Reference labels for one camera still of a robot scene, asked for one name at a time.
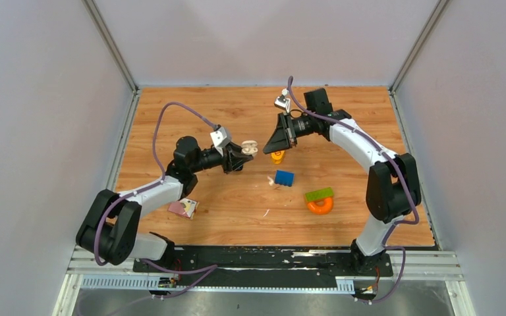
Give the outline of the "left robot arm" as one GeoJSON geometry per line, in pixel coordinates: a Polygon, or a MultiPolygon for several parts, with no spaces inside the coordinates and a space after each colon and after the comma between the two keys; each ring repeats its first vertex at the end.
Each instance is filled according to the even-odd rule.
{"type": "Polygon", "coordinates": [[[158,233],[139,233],[140,219],[186,198],[198,183],[197,172],[215,167],[224,173],[240,171],[257,152],[254,140],[237,145],[218,133],[207,149],[192,136],[180,138],[163,177],[133,190],[104,189],[96,195],[76,234],[76,245],[94,254],[98,265],[148,259],[158,271],[170,271],[176,257],[173,241],[158,233]]]}

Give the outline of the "yellow toy sign block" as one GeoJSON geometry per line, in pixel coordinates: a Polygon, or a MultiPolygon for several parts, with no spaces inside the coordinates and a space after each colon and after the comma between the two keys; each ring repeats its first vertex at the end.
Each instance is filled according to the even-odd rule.
{"type": "Polygon", "coordinates": [[[285,151],[276,151],[270,154],[272,163],[278,165],[283,162],[285,151]]]}

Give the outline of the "aluminium frame rail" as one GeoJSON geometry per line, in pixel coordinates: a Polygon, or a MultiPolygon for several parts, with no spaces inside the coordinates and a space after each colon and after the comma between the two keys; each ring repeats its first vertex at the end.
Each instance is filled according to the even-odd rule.
{"type": "Polygon", "coordinates": [[[402,273],[404,280],[456,280],[463,272],[453,252],[432,250],[389,250],[369,267],[356,268],[348,249],[285,247],[183,246],[175,248],[174,267],[195,270],[217,265],[227,271],[311,271],[333,277],[391,278],[402,273]]]}

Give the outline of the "blue toy building block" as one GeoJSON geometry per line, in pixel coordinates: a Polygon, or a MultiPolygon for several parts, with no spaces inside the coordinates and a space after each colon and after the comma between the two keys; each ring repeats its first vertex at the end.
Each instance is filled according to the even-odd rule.
{"type": "Polygon", "coordinates": [[[278,185],[291,187],[295,179],[295,174],[288,171],[276,170],[274,182],[278,185]]]}

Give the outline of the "green toy building plate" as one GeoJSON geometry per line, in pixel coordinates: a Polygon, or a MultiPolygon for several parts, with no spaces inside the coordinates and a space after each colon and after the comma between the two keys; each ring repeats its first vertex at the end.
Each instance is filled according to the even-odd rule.
{"type": "Polygon", "coordinates": [[[304,200],[306,203],[317,202],[326,198],[332,198],[334,196],[333,189],[331,187],[306,192],[304,194],[304,200]]]}

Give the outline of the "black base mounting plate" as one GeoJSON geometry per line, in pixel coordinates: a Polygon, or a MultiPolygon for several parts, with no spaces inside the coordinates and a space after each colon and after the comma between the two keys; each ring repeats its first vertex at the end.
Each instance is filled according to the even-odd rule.
{"type": "Polygon", "coordinates": [[[170,269],[193,271],[217,265],[199,284],[239,288],[332,288],[336,277],[375,280],[393,275],[387,254],[359,267],[350,249],[294,246],[177,246],[170,269]]]}

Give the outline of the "white earbud charging case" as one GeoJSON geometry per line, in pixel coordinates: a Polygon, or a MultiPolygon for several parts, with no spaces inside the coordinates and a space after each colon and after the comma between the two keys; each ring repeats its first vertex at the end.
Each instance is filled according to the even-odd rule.
{"type": "Polygon", "coordinates": [[[254,157],[258,153],[258,143],[255,140],[245,140],[241,143],[241,153],[254,157]]]}

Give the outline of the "pink patterned card box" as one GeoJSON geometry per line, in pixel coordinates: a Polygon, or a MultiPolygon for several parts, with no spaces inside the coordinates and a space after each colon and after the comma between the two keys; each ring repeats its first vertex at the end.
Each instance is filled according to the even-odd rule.
{"type": "Polygon", "coordinates": [[[184,198],[179,201],[172,202],[168,206],[167,211],[185,219],[193,219],[198,205],[199,203],[197,201],[184,198]]]}

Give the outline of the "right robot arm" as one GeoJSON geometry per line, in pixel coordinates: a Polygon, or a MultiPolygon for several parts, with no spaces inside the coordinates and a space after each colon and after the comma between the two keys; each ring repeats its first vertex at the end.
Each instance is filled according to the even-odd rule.
{"type": "Polygon", "coordinates": [[[304,94],[305,106],[293,117],[291,105],[297,103],[291,88],[276,97],[274,105],[282,110],[275,131],[263,148],[265,154],[293,148],[300,137],[319,134],[345,150],[368,175],[366,205],[370,216],[362,233],[352,243],[351,269],[366,275],[376,266],[376,255],[385,250],[395,227],[408,224],[405,217],[414,215],[411,224],[419,222],[416,210],[422,200],[415,158],[398,154],[381,145],[366,133],[344,110],[335,110],[323,88],[304,94]]]}

